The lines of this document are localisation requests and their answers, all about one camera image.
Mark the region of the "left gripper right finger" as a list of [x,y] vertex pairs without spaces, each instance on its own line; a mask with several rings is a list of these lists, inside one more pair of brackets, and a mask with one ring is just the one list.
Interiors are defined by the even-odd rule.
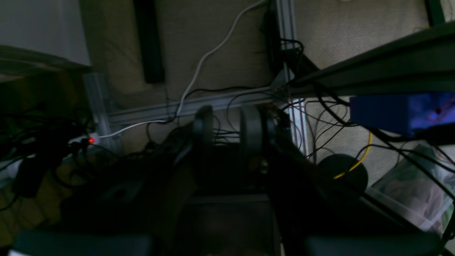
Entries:
[[263,150],[263,124],[256,106],[242,106],[240,110],[240,161],[248,164]]

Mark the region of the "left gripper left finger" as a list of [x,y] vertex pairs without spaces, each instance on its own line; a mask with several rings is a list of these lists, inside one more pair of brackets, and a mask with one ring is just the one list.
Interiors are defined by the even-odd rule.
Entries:
[[213,147],[213,107],[206,105],[198,109],[190,125],[187,143],[191,160],[204,160]]

